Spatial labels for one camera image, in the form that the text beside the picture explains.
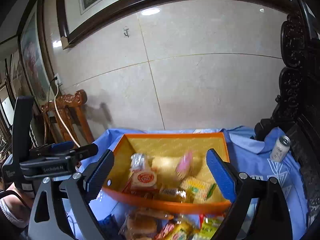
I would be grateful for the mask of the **yellow pastry pack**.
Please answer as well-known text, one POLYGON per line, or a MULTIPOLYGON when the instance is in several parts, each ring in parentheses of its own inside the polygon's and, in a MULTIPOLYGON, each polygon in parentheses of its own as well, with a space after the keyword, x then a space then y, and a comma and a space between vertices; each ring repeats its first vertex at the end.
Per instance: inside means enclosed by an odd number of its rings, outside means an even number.
POLYGON ((175 180, 175 168, 179 161, 179 157, 154 157, 151 163, 151 168, 156 171, 159 179, 175 180))

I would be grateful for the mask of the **clear white candy pack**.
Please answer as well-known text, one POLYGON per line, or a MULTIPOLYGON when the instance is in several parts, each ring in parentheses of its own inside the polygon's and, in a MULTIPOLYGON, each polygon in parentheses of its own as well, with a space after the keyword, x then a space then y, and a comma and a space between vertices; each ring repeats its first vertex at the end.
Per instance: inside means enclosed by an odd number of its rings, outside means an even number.
POLYGON ((131 155, 131 167, 132 172, 141 171, 148 167, 148 159, 144 153, 134 153, 131 155))

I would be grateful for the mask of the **green yellow cracker pack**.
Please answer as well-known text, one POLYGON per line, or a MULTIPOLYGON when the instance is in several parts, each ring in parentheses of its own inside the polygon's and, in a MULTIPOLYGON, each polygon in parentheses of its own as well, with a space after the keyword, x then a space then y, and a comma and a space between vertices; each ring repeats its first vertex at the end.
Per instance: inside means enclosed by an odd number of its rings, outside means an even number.
POLYGON ((208 183, 195 177, 182 180, 180 188, 190 195, 190 201, 196 204, 215 202, 216 183, 208 183))

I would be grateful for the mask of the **orange cardboard box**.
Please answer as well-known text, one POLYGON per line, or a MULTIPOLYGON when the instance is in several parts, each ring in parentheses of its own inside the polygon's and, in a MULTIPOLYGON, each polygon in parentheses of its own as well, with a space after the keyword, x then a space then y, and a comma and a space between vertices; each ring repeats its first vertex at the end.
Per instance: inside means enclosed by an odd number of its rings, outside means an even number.
POLYGON ((113 150, 113 167, 103 191, 137 207, 222 214, 231 202, 222 195, 208 166, 210 149, 229 162, 222 132, 122 135, 113 150))

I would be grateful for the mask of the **carved wooden chair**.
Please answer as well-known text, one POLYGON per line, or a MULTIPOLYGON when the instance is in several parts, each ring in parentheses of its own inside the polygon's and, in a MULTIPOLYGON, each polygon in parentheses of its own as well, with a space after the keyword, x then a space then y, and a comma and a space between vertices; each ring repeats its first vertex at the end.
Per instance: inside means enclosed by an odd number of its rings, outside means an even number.
POLYGON ((44 140, 49 142, 64 142, 77 137, 75 127, 80 129, 87 144, 94 141, 93 134, 85 116, 87 94, 81 89, 74 94, 58 96, 41 107, 44 119, 44 140))

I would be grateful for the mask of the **blue snack bag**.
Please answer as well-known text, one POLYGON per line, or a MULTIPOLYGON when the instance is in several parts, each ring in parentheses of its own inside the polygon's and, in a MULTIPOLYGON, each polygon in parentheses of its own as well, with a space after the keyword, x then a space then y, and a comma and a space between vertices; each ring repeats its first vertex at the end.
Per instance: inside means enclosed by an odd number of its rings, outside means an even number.
POLYGON ((105 230, 105 231, 108 231, 108 230, 118 231, 119 230, 119 226, 117 224, 117 221, 116 221, 114 215, 112 215, 112 214, 109 214, 104 219, 99 220, 98 224, 99 224, 101 230, 105 230))

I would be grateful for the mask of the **blue patterned tablecloth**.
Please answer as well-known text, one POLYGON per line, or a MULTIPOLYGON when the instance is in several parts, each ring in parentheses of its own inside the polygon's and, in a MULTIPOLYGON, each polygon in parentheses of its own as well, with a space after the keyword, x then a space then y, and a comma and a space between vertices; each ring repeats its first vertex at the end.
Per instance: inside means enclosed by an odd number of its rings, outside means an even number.
MULTIPOLYGON (((93 162, 96 162, 107 150, 114 150, 116 144, 123 134, 148 133, 148 134, 173 134, 173 133, 214 133, 223 132, 232 165, 238 172, 246 172, 251 178, 257 180, 268 180, 270 177, 278 179, 283 194, 286 198, 292 224, 293 239, 300 239, 307 230, 307 200, 303 189, 300 165, 297 163, 291 152, 287 153, 281 163, 270 160, 270 153, 274 148, 276 140, 284 135, 279 128, 274 128, 267 135, 264 141, 250 139, 255 135, 252 128, 238 126, 235 128, 210 128, 210 129, 187 129, 176 131, 139 131, 133 129, 106 130, 94 141, 99 147, 99 152, 94 157, 82 161, 83 167, 80 172, 93 162)), ((131 206, 113 200, 103 191, 100 191, 97 198, 89 203, 97 220, 103 220, 112 214, 119 226, 125 219, 125 211, 131 206)))

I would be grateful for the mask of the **white beverage can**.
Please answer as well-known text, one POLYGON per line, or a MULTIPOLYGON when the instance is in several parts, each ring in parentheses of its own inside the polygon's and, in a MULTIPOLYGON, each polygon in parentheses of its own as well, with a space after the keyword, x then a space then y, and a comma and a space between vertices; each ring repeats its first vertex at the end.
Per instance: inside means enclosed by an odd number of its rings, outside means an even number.
POLYGON ((270 154, 270 159, 274 162, 282 162, 290 150, 291 140, 288 136, 282 135, 276 140, 274 148, 270 154))

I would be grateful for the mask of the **dark carved wooden furniture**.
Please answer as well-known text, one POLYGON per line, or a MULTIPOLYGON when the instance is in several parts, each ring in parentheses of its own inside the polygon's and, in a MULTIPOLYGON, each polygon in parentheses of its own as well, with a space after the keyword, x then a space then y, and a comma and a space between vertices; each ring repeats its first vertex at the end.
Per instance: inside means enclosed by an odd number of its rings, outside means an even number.
POLYGON ((291 139, 307 198, 307 230, 319 239, 319 0, 291 0, 280 33, 280 94, 269 119, 255 127, 259 138, 278 126, 291 139))

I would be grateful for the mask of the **red biscuit pack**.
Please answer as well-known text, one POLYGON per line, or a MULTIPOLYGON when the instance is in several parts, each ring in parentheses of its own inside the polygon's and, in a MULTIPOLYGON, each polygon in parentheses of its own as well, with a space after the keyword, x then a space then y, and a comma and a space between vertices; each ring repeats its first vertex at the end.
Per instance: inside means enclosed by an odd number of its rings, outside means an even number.
POLYGON ((132 189, 149 189, 156 187, 157 174, 152 170, 141 170, 133 172, 131 178, 132 189))

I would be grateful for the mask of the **wall socket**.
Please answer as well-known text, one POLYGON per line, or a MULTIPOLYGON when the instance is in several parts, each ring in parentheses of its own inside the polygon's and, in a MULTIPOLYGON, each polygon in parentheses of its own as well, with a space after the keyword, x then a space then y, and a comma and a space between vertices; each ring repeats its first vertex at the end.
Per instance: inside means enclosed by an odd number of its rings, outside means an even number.
POLYGON ((55 81, 56 87, 60 87, 62 85, 62 81, 58 73, 54 75, 54 81, 55 81))

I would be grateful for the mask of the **framed painting left wall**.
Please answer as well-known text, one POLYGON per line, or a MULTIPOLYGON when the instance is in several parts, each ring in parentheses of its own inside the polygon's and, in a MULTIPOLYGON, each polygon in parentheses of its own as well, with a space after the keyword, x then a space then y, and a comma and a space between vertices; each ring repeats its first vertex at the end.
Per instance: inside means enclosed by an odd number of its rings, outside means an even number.
POLYGON ((41 108, 54 96, 54 81, 44 60, 39 20, 39 2, 35 1, 22 28, 20 51, 28 85, 37 106, 41 108))

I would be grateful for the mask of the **long bread clear pack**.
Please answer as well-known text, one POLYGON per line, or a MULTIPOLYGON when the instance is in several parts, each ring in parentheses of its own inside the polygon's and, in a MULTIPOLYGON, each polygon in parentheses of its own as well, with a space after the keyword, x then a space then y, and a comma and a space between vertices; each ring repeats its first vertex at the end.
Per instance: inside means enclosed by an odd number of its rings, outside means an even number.
POLYGON ((174 215, 167 213, 161 210, 154 210, 154 209, 146 209, 146 208, 138 208, 135 210, 130 211, 129 216, 148 216, 160 220, 172 220, 174 219, 174 215))

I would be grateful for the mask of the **wall hook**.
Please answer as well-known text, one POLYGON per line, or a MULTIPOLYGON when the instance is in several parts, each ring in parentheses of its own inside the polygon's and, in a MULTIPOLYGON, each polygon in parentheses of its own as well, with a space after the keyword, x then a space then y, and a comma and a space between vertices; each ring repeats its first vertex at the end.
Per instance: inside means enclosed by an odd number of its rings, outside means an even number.
POLYGON ((128 27, 124 27, 124 28, 123 28, 123 34, 124 34, 125 37, 129 37, 129 36, 130 36, 130 35, 129 35, 129 28, 128 28, 128 27))

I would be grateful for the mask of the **pink round cookie pack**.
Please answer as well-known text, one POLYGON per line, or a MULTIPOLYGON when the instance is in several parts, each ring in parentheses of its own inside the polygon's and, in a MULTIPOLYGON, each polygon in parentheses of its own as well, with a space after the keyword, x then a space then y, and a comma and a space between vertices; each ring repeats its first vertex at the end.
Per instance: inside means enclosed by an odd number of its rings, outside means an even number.
POLYGON ((178 162, 175 168, 175 174, 178 181, 182 181, 192 174, 193 153, 187 152, 178 162))

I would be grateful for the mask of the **round bun clear pack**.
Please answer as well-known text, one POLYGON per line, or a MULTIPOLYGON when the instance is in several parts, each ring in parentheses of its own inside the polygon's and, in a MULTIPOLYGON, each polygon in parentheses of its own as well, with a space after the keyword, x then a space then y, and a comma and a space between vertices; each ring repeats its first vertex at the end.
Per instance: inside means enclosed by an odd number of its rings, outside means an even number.
POLYGON ((118 234, 125 239, 153 239, 157 231, 156 218, 131 212, 127 214, 118 234))

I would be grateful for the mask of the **green melon seed bag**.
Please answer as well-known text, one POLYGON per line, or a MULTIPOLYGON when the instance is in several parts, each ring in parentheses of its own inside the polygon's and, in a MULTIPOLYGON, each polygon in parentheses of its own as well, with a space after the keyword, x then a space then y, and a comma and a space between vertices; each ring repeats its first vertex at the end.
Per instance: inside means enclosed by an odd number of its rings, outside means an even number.
POLYGON ((216 233, 217 229, 221 225, 223 217, 213 217, 213 216, 200 216, 200 230, 196 231, 192 239, 198 240, 209 240, 216 233))

